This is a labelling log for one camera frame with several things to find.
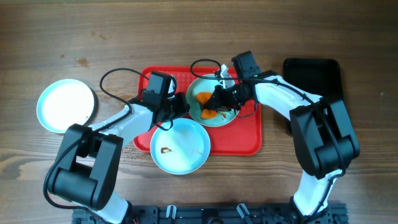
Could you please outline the orange sponge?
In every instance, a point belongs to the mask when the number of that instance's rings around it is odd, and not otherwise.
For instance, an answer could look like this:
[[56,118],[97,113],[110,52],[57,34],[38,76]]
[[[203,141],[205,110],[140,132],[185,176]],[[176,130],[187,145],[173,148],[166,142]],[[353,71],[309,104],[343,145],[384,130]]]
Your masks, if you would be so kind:
[[199,102],[201,106],[201,119],[213,119],[217,116],[217,112],[215,110],[205,109],[205,103],[211,98],[212,93],[210,92],[199,92],[195,95],[195,99]]

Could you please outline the light blue plate front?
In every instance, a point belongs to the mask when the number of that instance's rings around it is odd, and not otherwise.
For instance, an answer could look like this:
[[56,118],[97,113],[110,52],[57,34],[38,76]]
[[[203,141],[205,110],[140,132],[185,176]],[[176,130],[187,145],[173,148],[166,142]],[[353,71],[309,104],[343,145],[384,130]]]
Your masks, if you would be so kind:
[[199,169],[208,159],[211,141],[206,129],[188,118],[162,124],[150,140],[155,164],[173,175],[185,175]]

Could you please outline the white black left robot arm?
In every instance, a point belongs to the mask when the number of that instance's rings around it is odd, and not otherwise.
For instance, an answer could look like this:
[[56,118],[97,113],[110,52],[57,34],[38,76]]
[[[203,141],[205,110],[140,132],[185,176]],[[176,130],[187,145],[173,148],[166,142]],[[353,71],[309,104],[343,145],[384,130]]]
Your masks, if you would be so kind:
[[147,87],[102,123],[71,125],[43,184],[55,208],[82,210],[104,223],[137,223],[132,205],[114,190],[122,149],[137,136],[188,113],[175,77],[152,72]]

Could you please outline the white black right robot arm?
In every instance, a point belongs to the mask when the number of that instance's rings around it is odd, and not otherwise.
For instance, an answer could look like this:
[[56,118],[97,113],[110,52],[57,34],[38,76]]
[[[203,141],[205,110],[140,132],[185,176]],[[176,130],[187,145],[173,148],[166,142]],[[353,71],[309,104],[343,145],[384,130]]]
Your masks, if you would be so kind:
[[359,142],[343,100],[328,99],[287,83],[272,70],[263,72],[252,52],[231,59],[236,72],[231,87],[216,86],[202,105],[207,110],[240,110],[254,100],[290,121],[295,155],[303,169],[292,197],[292,219],[309,223],[324,216],[334,183],[359,156]]

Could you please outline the red plastic tray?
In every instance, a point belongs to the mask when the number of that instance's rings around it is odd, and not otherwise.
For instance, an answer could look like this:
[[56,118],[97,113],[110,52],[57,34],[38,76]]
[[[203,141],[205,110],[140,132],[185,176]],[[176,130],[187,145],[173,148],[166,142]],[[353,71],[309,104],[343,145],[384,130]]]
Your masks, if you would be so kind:
[[[195,80],[189,66],[151,65],[142,73],[149,77],[151,72],[158,71],[173,75],[177,79],[177,92],[186,93],[189,85]],[[249,101],[239,112],[242,118],[235,118],[221,127],[205,127],[211,141],[213,155],[251,156],[262,146],[261,107],[254,110],[254,102]]]

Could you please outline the black rectangular tray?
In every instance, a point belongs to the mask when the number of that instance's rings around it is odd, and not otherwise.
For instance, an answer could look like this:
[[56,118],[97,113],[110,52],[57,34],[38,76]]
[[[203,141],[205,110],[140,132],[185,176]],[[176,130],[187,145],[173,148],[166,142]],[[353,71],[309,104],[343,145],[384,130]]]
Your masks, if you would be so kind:
[[334,59],[287,58],[282,73],[287,83],[303,91],[344,99],[341,69]]

